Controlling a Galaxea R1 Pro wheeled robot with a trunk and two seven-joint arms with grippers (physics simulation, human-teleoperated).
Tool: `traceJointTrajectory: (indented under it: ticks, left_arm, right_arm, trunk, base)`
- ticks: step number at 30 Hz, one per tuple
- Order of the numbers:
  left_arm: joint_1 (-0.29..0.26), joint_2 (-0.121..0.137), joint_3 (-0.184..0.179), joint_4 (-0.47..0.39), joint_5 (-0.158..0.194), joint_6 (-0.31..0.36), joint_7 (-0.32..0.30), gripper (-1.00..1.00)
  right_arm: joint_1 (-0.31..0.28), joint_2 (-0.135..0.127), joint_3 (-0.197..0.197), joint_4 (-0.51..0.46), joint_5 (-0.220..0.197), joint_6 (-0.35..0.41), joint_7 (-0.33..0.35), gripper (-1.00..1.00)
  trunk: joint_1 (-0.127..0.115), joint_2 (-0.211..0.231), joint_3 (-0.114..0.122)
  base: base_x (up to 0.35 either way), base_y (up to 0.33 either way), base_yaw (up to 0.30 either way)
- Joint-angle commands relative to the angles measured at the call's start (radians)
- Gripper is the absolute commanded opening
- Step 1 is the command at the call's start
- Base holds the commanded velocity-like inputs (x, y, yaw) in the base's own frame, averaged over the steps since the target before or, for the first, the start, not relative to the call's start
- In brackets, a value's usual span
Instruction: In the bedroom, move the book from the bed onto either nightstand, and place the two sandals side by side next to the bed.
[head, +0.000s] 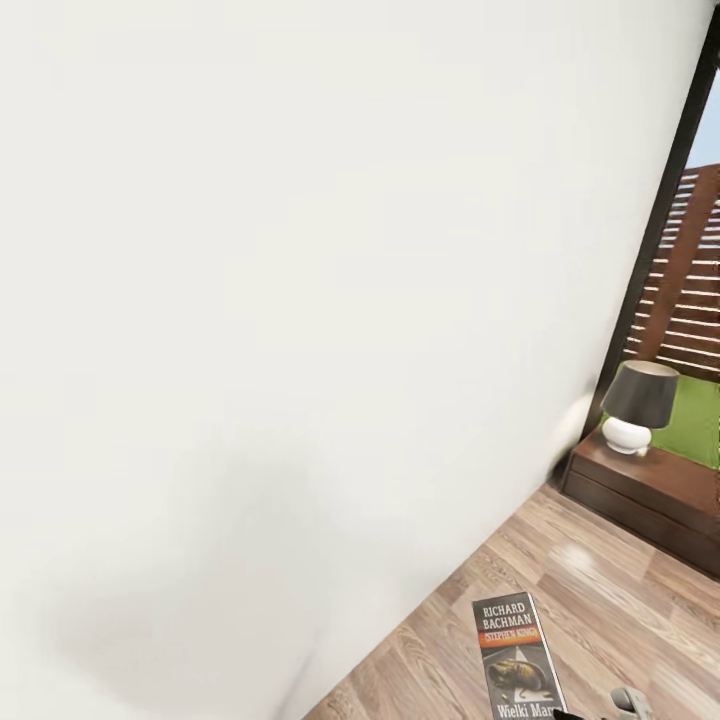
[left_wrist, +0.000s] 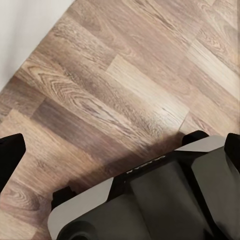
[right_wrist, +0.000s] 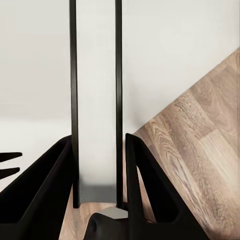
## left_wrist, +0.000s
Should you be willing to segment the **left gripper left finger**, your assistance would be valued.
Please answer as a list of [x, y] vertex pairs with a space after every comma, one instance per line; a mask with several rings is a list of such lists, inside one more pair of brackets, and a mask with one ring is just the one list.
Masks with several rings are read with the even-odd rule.
[[26, 152], [21, 133], [0, 139], [0, 193]]

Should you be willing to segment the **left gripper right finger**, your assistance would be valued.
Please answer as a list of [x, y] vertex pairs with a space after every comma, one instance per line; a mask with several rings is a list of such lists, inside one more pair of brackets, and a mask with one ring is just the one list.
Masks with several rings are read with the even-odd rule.
[[228, 133], [224, 150], [240, 173], [240, 135]]

